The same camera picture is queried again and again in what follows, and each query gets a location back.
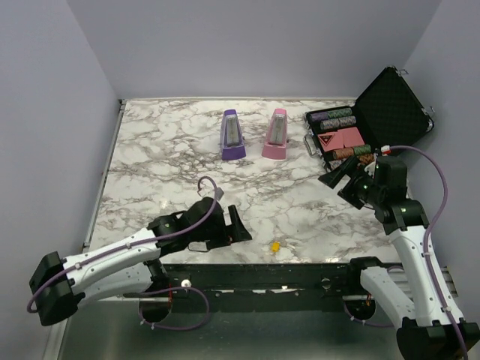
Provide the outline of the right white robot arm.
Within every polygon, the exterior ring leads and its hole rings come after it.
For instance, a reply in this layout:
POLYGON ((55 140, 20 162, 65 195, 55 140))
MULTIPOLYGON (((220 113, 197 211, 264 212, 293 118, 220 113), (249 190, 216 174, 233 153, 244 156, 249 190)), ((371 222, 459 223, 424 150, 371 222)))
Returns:
POLYGON ((345 275, 346 288, 365 290, 384 310, 396 330, 397 346, 404 359, 467 359, 479 342, 479 325, 467 322, 446 284, 431 244, 432 222, 422 204, 407 196, 407 166, 397 157, 380 156, 369 174, 357 157, 319 177, 339 191, 340 198, 361 209, 370 205, 375 218, 400 258, 410 294, 392 280, 376 258, 352 259, 345 275))

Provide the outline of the yellow-capped key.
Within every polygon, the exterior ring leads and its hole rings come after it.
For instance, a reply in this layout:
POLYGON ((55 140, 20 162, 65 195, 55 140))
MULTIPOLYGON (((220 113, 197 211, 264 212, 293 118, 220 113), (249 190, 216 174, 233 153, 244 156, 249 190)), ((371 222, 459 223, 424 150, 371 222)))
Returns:
POLYGON ((272 253, 277 253, 281 249, 281 243, 278 241, 275 241, 271 244, 270 251, 272 253))

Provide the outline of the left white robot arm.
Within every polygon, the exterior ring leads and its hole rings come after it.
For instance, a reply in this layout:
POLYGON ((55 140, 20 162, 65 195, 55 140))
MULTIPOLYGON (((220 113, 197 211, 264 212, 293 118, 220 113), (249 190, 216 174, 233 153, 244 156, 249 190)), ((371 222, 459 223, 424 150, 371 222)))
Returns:
POLYGON ((74 315, 80 306, 111 296, 147 293, 159 296, 170 280, 161 257, 201 243, 205 251, 252 239, 234 205, 229 219, 216 199, 205 197, 186 211, 155 218, 133 235, 97 250, 61 257, 44 255, 28 285, 30 314, 42 326, 51 326, 74 315))

